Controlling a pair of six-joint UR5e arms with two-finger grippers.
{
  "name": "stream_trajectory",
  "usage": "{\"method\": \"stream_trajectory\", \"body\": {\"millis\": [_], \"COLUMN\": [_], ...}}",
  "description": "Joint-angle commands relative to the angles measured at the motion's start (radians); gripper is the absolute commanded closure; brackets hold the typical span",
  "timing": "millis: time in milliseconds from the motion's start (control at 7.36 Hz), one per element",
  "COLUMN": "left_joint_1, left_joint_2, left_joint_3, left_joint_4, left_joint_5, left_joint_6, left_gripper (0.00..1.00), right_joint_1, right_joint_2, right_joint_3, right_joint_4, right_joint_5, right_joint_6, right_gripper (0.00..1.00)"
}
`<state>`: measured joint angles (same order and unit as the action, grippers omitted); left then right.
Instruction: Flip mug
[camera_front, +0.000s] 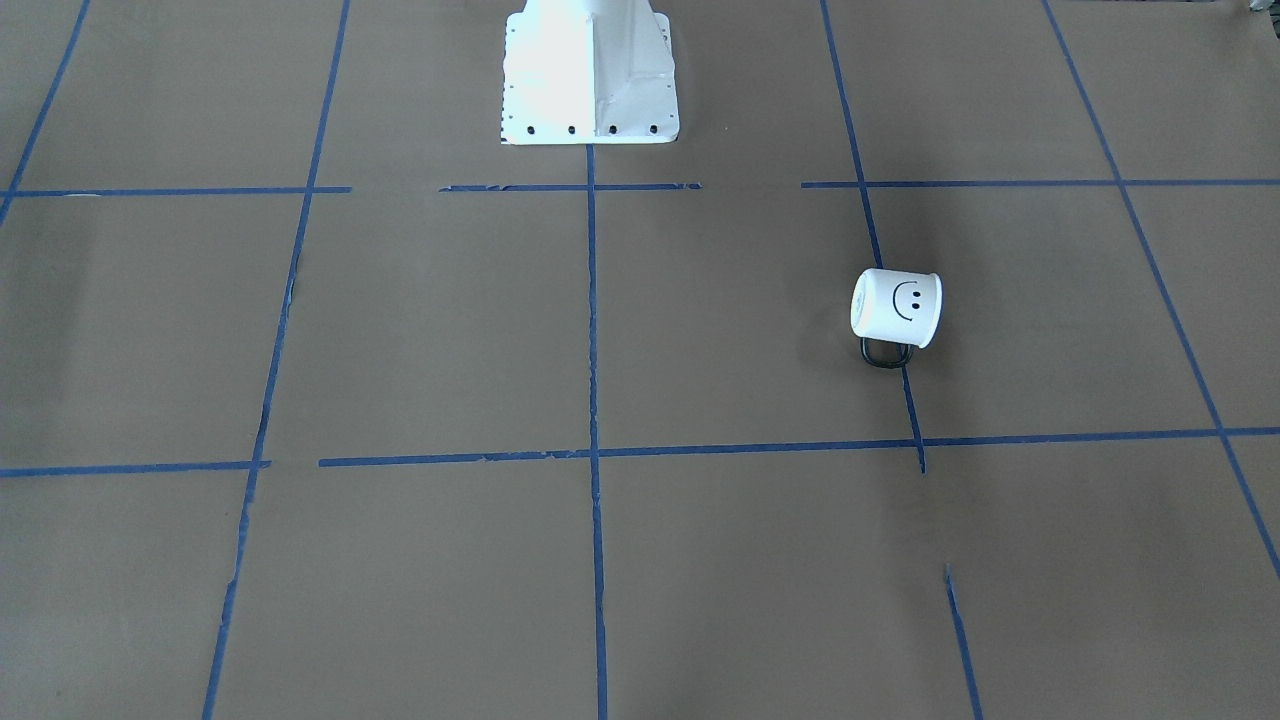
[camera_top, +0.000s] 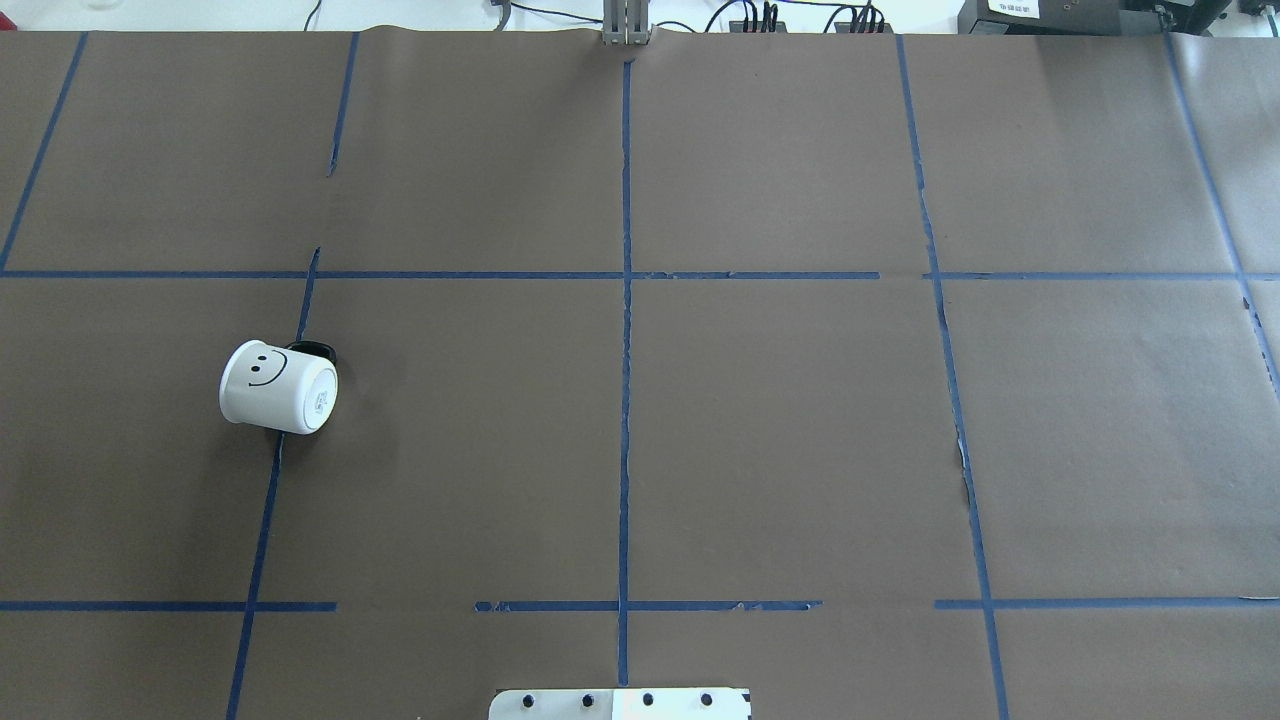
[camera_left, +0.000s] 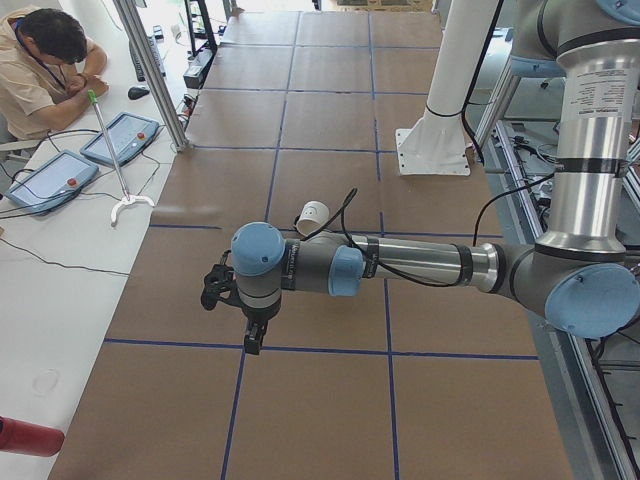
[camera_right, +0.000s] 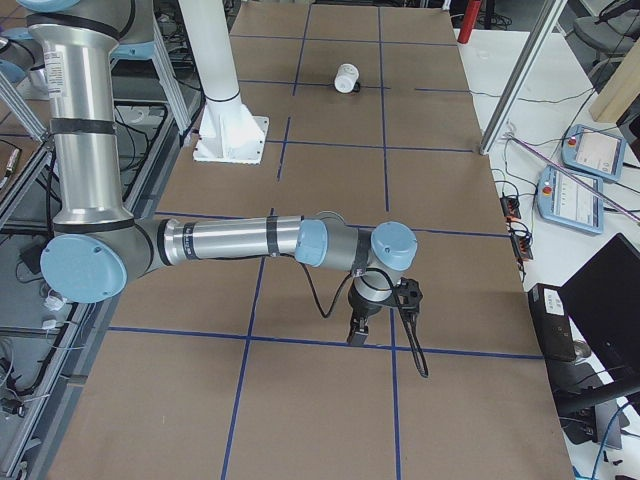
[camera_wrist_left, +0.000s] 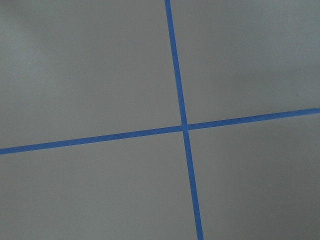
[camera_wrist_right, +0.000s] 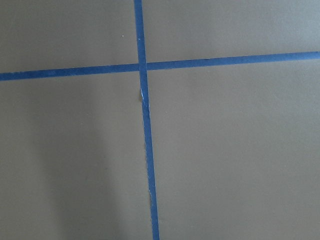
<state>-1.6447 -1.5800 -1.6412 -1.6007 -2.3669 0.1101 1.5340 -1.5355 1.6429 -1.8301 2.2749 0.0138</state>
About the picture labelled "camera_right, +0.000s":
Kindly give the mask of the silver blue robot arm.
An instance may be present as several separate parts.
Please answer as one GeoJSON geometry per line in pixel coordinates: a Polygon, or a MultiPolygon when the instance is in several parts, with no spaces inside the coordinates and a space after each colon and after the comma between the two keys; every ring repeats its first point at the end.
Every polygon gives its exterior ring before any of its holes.
{"type": "Polygon", "coordinates": [[[398,310],[411,345],[421,292],[407,279],[418,242],[405,225],[372,231],[323,212],[311,217],[139,221],[122,200],[110,60],[119,46],[152,41],[149,1],[29,1],[51,107],[61,208],[45,247],[45,281],[67,299],[98,303],[145,274],[188,260],[290,256],[303,267],[341,270],[352,307],[347,341],[362,344],[369,318],[398,310]]]}

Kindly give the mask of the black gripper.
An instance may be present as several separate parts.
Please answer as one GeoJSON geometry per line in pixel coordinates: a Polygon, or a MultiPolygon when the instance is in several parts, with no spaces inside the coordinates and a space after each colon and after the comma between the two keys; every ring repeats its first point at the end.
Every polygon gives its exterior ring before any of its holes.
{"type": "Polygon", "coordinates": [[[365,345],[369,335],[368,319],[382,308],[396,307],[389,283],[382,277],[379,280],[381,284],[376,288],[367,283],[364,277],[352,282],[348,292],[348,302],[352,308],[347,336],[349,346],[365,345]]]}

